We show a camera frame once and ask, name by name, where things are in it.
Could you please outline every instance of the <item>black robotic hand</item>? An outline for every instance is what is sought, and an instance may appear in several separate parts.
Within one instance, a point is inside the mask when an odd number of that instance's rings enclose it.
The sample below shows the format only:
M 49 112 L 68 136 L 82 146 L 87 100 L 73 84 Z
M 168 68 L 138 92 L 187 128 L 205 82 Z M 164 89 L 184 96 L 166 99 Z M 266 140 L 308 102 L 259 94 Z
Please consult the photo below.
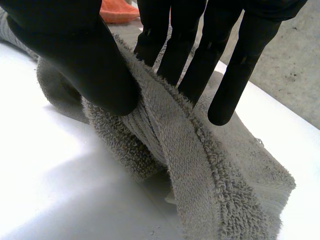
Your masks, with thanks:
M 199 47 L 178 86 L 195 105 L 227 45 L 231 30 L 245 10 L 239 39 L 222 82 L 208 110 L 211 123 L 231 119 L 246 84 L 266 45 L 282 21 L 294 18 L 307 0 L 138 0 L 143 33 L 135 48 L 139 59 L 153 66 L 167 38 L 171 8 L 172 36 L 158 74 L 177 85 L 195 42 L 199 19 L 204 26 Z
M 87 100 L 123 116 L 139 91 L 99 12 L 102 0 L 0 0 L 16 37 Z

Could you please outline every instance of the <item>orange cloth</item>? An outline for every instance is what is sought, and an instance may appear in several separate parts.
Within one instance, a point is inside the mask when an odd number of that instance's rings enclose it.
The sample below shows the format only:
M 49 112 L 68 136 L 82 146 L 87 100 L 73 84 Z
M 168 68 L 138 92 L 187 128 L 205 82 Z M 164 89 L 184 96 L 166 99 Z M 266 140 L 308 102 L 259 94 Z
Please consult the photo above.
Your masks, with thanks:
M 102 0 L 100 15 L 108 24 L 124 24 L 139 17 L 139 10 L 125 0 Z

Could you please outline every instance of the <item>terry cloth towel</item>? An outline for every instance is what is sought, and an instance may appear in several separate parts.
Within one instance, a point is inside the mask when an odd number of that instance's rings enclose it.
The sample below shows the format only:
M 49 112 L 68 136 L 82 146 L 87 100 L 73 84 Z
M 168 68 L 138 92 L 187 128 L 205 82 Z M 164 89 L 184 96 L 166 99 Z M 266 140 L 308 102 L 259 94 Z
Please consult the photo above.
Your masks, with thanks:
M 108 24 L 124 24 L 140 16 L 139 10 L 125 0 L 102 0 L 100 15 Z
M 225 126 L 210 124 L 207 109 L 218 84 L 207 88 L 192 109 L 175 87 L 138 62 L 119 37 L 115 40 L 142 98 L 126 117 L 112 116 L 82 99 L 98 136 L 138 181 L 167 168 L 186 239 L 276 239 L 294 179 L 237 114 Z M 75 89 L 63 87 L 67 80 L 42 58 L 37 75 L 44 94 L 58 110 L 86 121 Z M 72 105 L 77 110 L 70 114 Z

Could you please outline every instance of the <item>white table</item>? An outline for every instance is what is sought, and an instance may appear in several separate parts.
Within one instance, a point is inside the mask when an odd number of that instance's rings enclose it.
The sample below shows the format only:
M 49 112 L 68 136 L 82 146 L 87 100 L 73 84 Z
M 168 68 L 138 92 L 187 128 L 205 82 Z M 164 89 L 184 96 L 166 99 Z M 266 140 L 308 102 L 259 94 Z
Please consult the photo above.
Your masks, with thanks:
M 55 111 L 35 68 L 0 43 L 0 239 L 182 240 L 168 179 L 132 181 L 88 125 Z M 296 180 L 279 239 L 319 239 L 320 131 L 251 83 L 237 113 Z

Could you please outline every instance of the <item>gray concrete floor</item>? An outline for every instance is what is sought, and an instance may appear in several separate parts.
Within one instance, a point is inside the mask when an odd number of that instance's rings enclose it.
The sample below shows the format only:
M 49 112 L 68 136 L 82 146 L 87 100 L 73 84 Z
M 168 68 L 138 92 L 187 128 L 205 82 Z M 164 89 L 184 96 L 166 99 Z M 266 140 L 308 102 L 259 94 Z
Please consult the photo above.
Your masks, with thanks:
M 236 23 L 221 61 L 238 40 Z M 250 81 L 320 129 L 320 1 L 309 0 L 265 48 Z

